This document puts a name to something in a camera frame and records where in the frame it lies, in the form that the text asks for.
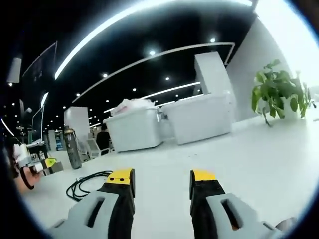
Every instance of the black ceiling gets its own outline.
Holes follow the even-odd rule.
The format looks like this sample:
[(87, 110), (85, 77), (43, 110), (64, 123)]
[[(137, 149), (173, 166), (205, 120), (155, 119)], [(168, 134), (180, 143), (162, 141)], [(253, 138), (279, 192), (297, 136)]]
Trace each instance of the black ceiling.
[[(32, 61), (49, 45), (58, 41), (55, 69), (70, 51), (88, 33), (102, 22), (126, 9), (136, 0), (110, 2), (105, 0), (49, 1), (38, 11), (27, 25), (23, 42), (23, 73)], [(131, 15), (104, 30), (93, 38), (75, 55), (60, 77), (48, 86), (49, 97), (44, 113), (44, 125), (49, 129), (63, 126), (63, 106), (86, 106), (90, 116), (97, 116), (90, 122), (100, 122), (108, 116), (103, 111), (116, 106), (123, 98), (138, 98), (175, 86), (195, 81), (194, 55), (218, 51), (225, 61), (229, 46), (202, 47), (180, 51), (151, 59), (94, 87), (75, 103), (76, 93), (102, 79), (103, 73), (111, 74), (126, 65), (157, 53), (183, 46), (208, 43), (215, 37), (219, 42), (234, 42), (235, 51), (248, 32), (255, 15), (253, 7), (231, 1), (172, 2)], [(27, 98), (22, 84), (8, 86), (10, 92), (4, 117), (9, 128), (15, 129), (19, 114), (18, 96)], [(159, 103), (191, 96), (193, 87), (169, 92), (152, 100)], [(37, 96), (39, 104), (42, 95)]]

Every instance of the white storage bin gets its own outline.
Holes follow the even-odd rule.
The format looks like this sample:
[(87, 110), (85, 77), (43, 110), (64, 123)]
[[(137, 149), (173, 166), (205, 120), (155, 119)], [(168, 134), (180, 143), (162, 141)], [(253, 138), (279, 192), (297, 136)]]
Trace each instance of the white storage bin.
[(128, 110), (105, 119), (103, 123), (108, 127), (116, 152), (153, 148), (162, 143), (154, 108)]
[(162, 107), (172, 124), (178, 144), (229, 133), (233, 120), (232, 109), (227, 95), (211, 94)]

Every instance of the black cable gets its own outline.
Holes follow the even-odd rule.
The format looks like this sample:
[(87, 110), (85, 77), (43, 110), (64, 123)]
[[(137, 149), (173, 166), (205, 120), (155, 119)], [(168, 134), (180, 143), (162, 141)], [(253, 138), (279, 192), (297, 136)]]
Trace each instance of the black cable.
[[(112, 173), (112, 171), (110, 171), (110, 170), (101, 171), (101, 172), (93, 173), (89, 176), (83, 177), (80, 180), (76, 180), (70, 187), (68, 187), (68, 189), (66, 190), (66, 195), (69, 198), (72, 198), (73, 200), (79, 202), (79, 201), (81, 201), (82, 198), (84, 198), (86, 195), (88, 195), (90, 193), (90, 191), (87, 191), (87, 190), (84, 190), (81, 188), (82, 183), (84, 183), (92, 178), (95, 178), (95, 177), (108, 177), (111, 173)], [(75, 193), (77, 188), (80, 192), (82, 192), (84, 194), (77, 195)]]

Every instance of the potted plant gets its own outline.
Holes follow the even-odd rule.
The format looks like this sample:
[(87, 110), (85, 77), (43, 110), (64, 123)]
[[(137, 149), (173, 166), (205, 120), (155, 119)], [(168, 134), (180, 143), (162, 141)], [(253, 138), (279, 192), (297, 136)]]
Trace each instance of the potted plant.
[[(262, 114), (268, 126), (270, 124), (266, 118), (267, 111), (272, 117), (278, 115), (284, 119), (288, 110), (297, 114), (299, 108), (300, 116), (303, 118), (311, 98), (309, 88), (306, 83), (300, 82), (298, 72), (296, 78), (291, 78), (287, 71), (274, 71), (273, 68), (279, 64), (280, 61), (276, 59), (258, 71), (255, 78), (258, 85), (252, 90), (252, 110)], [(260, 99), (265, 102), (261, 107)]]

